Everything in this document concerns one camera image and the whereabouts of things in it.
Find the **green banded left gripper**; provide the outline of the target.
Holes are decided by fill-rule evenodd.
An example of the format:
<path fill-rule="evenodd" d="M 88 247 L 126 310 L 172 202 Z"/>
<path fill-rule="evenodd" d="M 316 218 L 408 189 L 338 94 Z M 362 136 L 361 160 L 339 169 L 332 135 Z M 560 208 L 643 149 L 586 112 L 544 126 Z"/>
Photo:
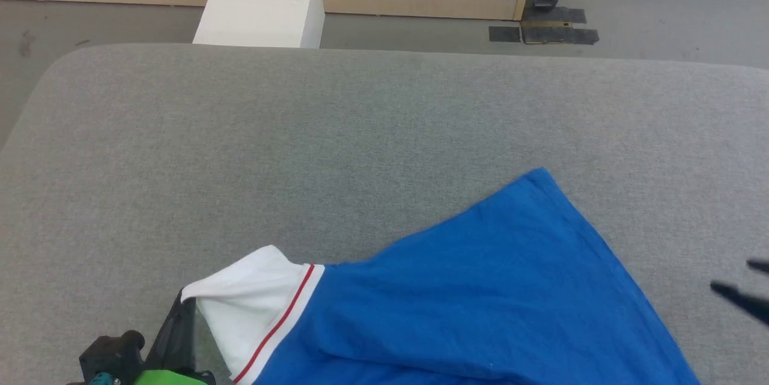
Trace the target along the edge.
<path fill-rule="evenodd" d="M 195 369 L 195 317 L 195 299 L 182 300 L 179 292 L 134 384 L 217 384 L 211 371 Z"/>

